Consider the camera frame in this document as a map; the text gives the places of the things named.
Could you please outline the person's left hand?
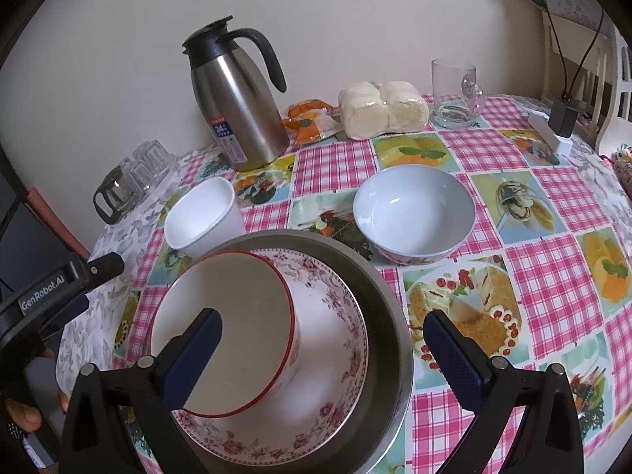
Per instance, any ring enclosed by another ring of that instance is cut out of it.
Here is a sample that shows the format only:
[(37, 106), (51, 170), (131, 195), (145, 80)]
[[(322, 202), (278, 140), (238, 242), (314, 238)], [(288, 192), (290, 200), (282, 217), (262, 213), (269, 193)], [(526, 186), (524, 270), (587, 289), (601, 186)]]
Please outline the person's left hand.
[[(50, 359), (55, 359), (54, 352), (50, 349), (46, 349), (44, 351), (44, 356)], [(70, 403), (69, 397), (66, 396), (63, 391), (59, 391), (58, 400), (62, 412), (68, 412)], [(9, 416), (12, 418), (13, 423), (22, 431), (27, 433), (35, 432), (41, 427), (41, 413), (39, 410), (32, 408), (32, 406), (27, 406), (26, 404), (20, 403), (19, 401), (15, 401), (11, 398), (6, 398), (6, 400), (4, 400), (4, 406), (6, 407), (6, 411), (9, 412)]]

